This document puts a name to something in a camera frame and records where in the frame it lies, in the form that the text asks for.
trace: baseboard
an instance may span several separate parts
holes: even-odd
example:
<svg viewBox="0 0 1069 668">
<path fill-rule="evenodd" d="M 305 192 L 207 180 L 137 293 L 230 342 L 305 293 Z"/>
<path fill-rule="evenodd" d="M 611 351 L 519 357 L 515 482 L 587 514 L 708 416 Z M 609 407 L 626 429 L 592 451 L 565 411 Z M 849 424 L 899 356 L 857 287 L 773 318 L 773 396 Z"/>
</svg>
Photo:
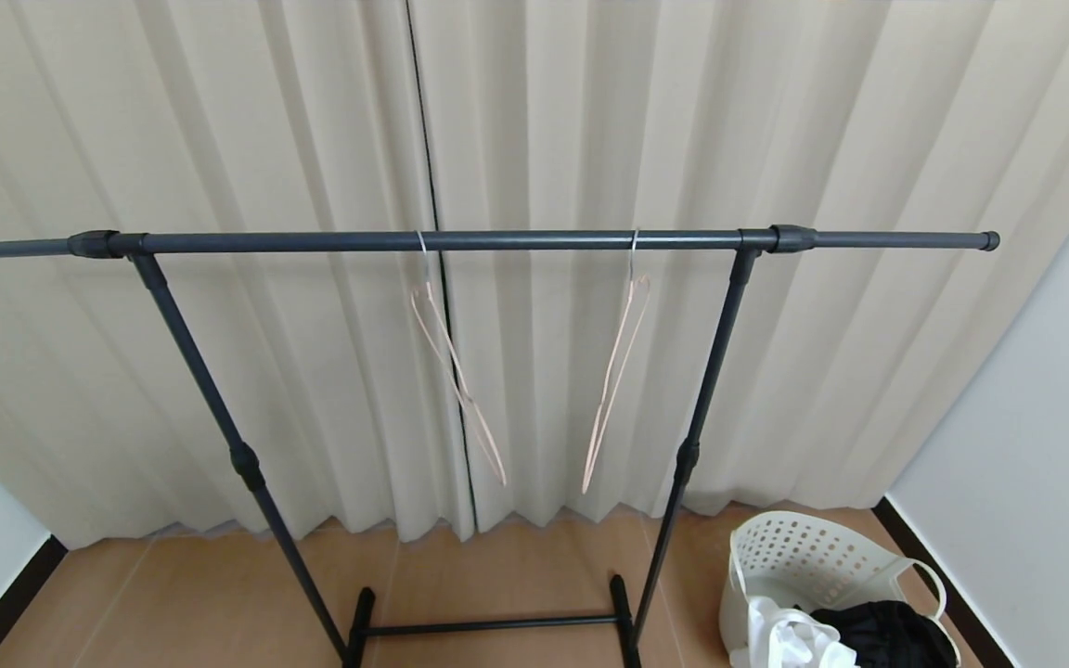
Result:
<svg viewBox="0 0 1069 668">
<path fill-rule="evenodd" d="M 65 554 L 68 554 L 68 549 L 56 537 L 48 537 L 32 555 L 27 566 L 18 572 L 7 591 L 3 592 L 3 597 L 0 597 L 0 643 L 3 643 L 22 611 L 31 605 L 31 601 L 50 578 Z"/>
<path fill-rule="evenodd" d="M 996 642 L 992 634 L 988 633 L 988 627 L 985 627 L 983 622 L 980 622 L 980 618 L 972 610 L 972 606 L 967 605 L 967 601 L 960 595 L 960 590 L 955 587 L 955 582 L 947 578 L 943 566 L 934 561 L 930 550 L 926 549 L 926 545 L 921 545 L 921 541 L 894 508 L 894 503 L 890 503 L 887 498 L 882 498 L 882 502 L 873 508 L 873 515 L 882 522 L 885 530 L 894 538 L 898 548 L 902 549 L 907 557 L 917 559 L 927 566 L 933 568 L 934 573 L 943 580 L 943 587 L 946 588 L 946 616 L 951 618 L 951 622 L 960 631 L 967 647 L 971 647 L 976 658 L 980 659 L 980 665 L 983 665 L 985 668 L 1013 668 L 1012 661 L 1009 661 L 1009 656 L 1005 655 L 1001 644 Z M 926 586 L 933 589 L 934 585 L 930 580 L 930 576 L 920 570 L 916 571 L 921 579 L 926 580 Z"/>
</svg>

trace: clothes hanger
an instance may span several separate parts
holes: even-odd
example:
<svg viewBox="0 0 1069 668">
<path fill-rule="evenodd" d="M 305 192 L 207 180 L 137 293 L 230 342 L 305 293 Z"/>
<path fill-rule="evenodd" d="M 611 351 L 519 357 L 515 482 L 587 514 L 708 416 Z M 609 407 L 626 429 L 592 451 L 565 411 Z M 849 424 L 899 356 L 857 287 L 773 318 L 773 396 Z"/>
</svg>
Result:
<svg viewBox="0 0 1069 668">
<path fill-rule="evenodd" d="M 461 368 L 460 363 L 460 356 L 456 355 L 456 347 L 453 346 L 453 339 L 451 339 L 451 335 L 448 332 L 448 326 L 445 325 L 445 319 L 443 319 L 439 306 L 436 304 L 436 295 L 434 295 L 432 289 L 432 262 L 428 258 L 428 245 L 423 240 L 423 232 L 416 231 L 416 234 L 419 235 L 419 248 L 423 250 L 423 284 L 412 291 L 412 310 L 415 312 L 416 320 L 419 321 L 419 328 L 423 329 L 423 336 L 428 339 L 429 345 L 432 346 L 432 352 L 436 354 L 436 358 L 439 360 L 439 368 L 448 376 L 449 383 L 453 386 L 453 392 L 456 392 L 456 402 L 464 414 L 464 422 L 469 424 L 472 435 L 476 436 L 476 442 L 480 446 L 481 452 L 484 453 L 484 460 L 489 462 L 489 468 L 493 469 L 493 475 L 496 475 L 497 480 L 505 487 L 506 466 L 501 464 L 501 454 L 497 452 L 497 444 L 493 440 L 493 433 L 489 430 L 489 423 L 484 421 L 481 406 L 476 403 L 475 399 L 468 392 L 467 382 L 464 379 L 464 369 Z M 448 363 L 448 358 L 439 352 L 436 340 L 432 338 L 432 331 L 428 329 L 427 323 L 423 322 L 423 315 L 419 312 L 418 299 L 423 292 L 427 292 L 427 301 L 432 306 L 433 316 L 439 325 L 439 333 L 443 340 L 445 340 L 445 345 L 448 346 L 451 360 L 453 360 L 451 364 Z M 456 383 L 458 377 L 460 378 L 460 384 Z"/>
<path fill-rule="evenodd" d="M 624 364 L 630 360 L 630 351 L 633 349 L 633 341 L 637 338 L 637 330 L 641 328 L 641 319 L 646 315 L 646 307 L 650 305 L 650 276 L 641 275 L 640 278 L 633 278 L 633 254 L 637 251 L 637 231 L 633 231 L 633 240 L 630 243 L 630 283 L 624 293 L 624 308 L 621 310 L 621 323 L 616 329 L 616 339 L 613 341 L 613 352 L 609 354 L 608 367 L 605 369 L 605 386 L 601 390 L 601 403 L 597 406 L 597 418 L 593 418 L 593 434 L 588 439 L 588 455 L 585 460 L 585 481 L 580 486 L 582 494 L 588 494 L 588 485 L 593 479 L 593 469 L 597 466 L 597 456 L 602 451 L 602 440 L 605 439 L 605 429 L 608 426 L 609 414 L 613 413 L 613 401 L 616 399 L 616 389 L 621 384 L 621 376 L 624 373 Z M 641 301 L 641 310 L 637 312 L 637 321 L 633 323 L 633 331 L 630 333 L 630 341 L 624 347 L 624 355 L 621 356 L 621 364 L 616 370 L 616 379 L 613 380 L 613 389 L 609 389 L 609 379 L 613 376 L 613 362 L 616 360 L 621 346 L 621 335 L 624 333 L 624 326 L 630 320 L 630 309 L 633 306 L 633 297 L 637 289 L 645 288 L 646 299 Z"/>
</svg>

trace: black metal garment rack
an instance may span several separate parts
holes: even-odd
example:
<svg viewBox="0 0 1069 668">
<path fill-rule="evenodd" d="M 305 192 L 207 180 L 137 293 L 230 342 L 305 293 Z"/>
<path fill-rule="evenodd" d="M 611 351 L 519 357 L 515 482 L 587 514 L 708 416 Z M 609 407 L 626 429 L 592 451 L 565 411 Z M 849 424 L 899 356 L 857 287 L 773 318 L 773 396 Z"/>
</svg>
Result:
<svg viewBox="0 0 1069 668">
<path fill-rule="evenodd" d="M 308 603 L 313 606 L 324 633 L 329 637 L 336 654 L 344 668 L 359 668 L 366 643 L 372 637 L 404 636 L 415 634 L 446 634 L 460 631 L 522 630 L 530 626 L 568 626 L 578 624 L 615 624 L 624 667 L 640 667 L 637 641 L 650 611 L 650 600 L 657 585 L 659 572 L 666 558 L 675 519 L 683 500 L 692 470 L 700 456 L 700 432 L 712 395 L 716 377 L 725 360 L 728 340 L 745 293 L 754 262 L 761 253 L 796 253 L 809 249 L 973 249 L 993 250 L 1001 244 L 995 232 L 930 233 L 930 232 L 819 232 L 797 226 L 775 226 L 771 229 L 731 229 L 731 231 L 645 231 L 637 232 L 640 250 L 734 250 L 733 267 L 729 275 L 721 320 L 717 321 L 712 351 L 708 354 L 703 380 L 696 398 L 691 428 L 676 455 L 675 479 L 667 498 L 662 528 L 657 532 L 650 571 L 646 575 L 641 601 L 636 616 L 630 608 L 624 580 L 613 576 L 609 592 L 613 611 L 606 615 L 575 615 L 525 619 L 496 619 L 480 622 L 438 622 L 408 626 L 370 626 L 374 592 L 361 589 L 353 625 L 345 643 L 341 632 L 327 612 L 320 590 L 300 557 L 292 534 L 288 532 L 283 516 L 275 498 L 266 487 L 260 472 L 258 456 L 237 432 L 221 393 L 217 390 L 208 367 L 187 323 L 175 305 L 167 279 L 159 269 L 156 255 L 160 253 L 296 253 L 296 252 L 417 252 L 420 240 L 413 232 L 298 232 L 298 233 L 228 233 L 228 234 L 140 234 L 115 231 L 93 231 L 75 234 L 67 239 L 41 239 L 27 242 L 0 242 L 0 258 L 38 255 L 77 255 L 93 259 L 127 258 L 136 266 L 148 291 L 151 292 L 160 315 L 165 319 L 175 345 L 180 347 L 187 368 L 192 373 L 200 393 L 221 429 L 229 445 L 229 459 L 234 470 L 242 476 L 246 487 L 262 509 L 270 531 L 275 533 L 288 563 L 292 566 Z M 427 232 L 423 242 L 429 250 L 628 250 L 633 242 L 630 232 L 587 231 L 521 231 L 521 232 Z"/>
</svg>

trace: curtain fold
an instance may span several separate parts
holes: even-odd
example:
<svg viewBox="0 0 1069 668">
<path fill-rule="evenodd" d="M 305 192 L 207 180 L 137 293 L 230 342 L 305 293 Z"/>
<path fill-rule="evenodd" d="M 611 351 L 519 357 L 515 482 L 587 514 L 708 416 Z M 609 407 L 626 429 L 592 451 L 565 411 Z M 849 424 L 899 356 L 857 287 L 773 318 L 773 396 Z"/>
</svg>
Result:
<svg viewBox="0 0 1069 668">
<path fill-rule="evenodd" d="M 1069 232 L 1069 3 L 0 3 L 0 239 L 437 220 L 1001 232 L 756 266 L 686 502 L 868 507 Z M 633 257 L 586 495 L 629 255 L 445 262 L 509 487 L 413 323 L 419 254 L 161 258 L 292 531 L 661 512 L 731 254 Z M 122 261 L 0 262 L 0 481 L 71 546 L 264 528 Z"/>
<path fill-rule="evenodd" d="M 758 263 L 686 503 L 877 502 L 1069 231 L 1069 3 L 416 3 L 447 229 L 775 223 L 981 231 L 995 255 Z M 466 375 L 513 485 L 470 455 L 486 529 L 560 504 L 661 512 L 730 253 L 636 254 L 648 320 L 597 478 L 580 470 L 619 253 L 449 259 Z"/>
</svg>

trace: laundry basket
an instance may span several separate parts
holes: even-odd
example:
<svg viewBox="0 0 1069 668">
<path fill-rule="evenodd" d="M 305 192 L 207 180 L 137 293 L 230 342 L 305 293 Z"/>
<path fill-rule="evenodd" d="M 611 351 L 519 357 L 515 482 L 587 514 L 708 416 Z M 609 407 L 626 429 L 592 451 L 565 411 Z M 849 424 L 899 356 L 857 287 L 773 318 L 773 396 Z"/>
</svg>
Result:
<svg viewBox="0 0 1069 668">
<path fill-rule="evenodd" d="M 883 548 L 834 522 L 773 511 L 749 519 L 729 539 L 728 579 L 721 597 L 721 638 L 729 654 L 748 642 L 747 596 L 766 595 L 780 608 L 845 609 L 873 601 L 902 601 L 898 575 L 920 566 L 936 589 L 939 619 L 946 608 L 946 591 L 939 576 L 917 559 Z M 950 636 L 943 630 L 947 639 Z M 955 664 L 960 651 L 955 647 Z"/>
</svg>

